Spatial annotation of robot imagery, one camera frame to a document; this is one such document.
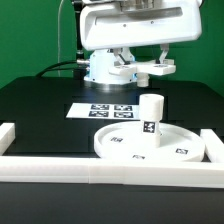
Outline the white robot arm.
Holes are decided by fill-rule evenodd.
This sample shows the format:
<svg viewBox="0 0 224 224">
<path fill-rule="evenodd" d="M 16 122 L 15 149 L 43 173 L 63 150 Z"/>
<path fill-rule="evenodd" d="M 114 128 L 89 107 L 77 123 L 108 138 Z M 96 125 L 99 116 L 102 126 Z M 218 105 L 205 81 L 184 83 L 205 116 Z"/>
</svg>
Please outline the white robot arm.
<svg viewBox="0 0 224 224">
<path fill-rule="evenodd" d="M 80 35 L 91 52 L 85 81 L 105 88 L 148 85 L 176 71 L 169 45 L 202 33 L 203 0 L 82 0 Z"/>
</svg>

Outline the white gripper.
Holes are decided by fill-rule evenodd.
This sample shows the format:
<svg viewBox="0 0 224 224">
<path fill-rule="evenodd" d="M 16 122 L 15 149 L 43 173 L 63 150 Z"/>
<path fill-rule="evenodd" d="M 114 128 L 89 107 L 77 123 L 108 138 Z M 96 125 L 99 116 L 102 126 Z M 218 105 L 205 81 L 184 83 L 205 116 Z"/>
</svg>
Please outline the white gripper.
<svg viewBox="0 0 224 224">
<path fill-rule="evenodd" d="M 80 15 L 81 42 L 87 50 L 114 49 L 114 65 L 128 65 L 128 48 L 161 44 L 163 64 L 169 43 L 192 41 L 202 33 L 202 0 L 84 1 Z"/>
</svg>

